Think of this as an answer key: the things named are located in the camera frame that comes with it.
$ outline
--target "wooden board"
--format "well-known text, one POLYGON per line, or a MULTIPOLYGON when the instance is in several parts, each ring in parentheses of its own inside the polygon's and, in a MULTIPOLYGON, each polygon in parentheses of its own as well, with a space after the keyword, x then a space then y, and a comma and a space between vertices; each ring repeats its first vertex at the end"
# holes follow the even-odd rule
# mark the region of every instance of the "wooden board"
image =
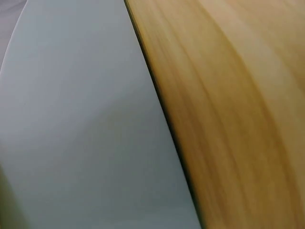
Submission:
POLYGON ((208 229, 304 229, 305 2, 127 0, 208 229))

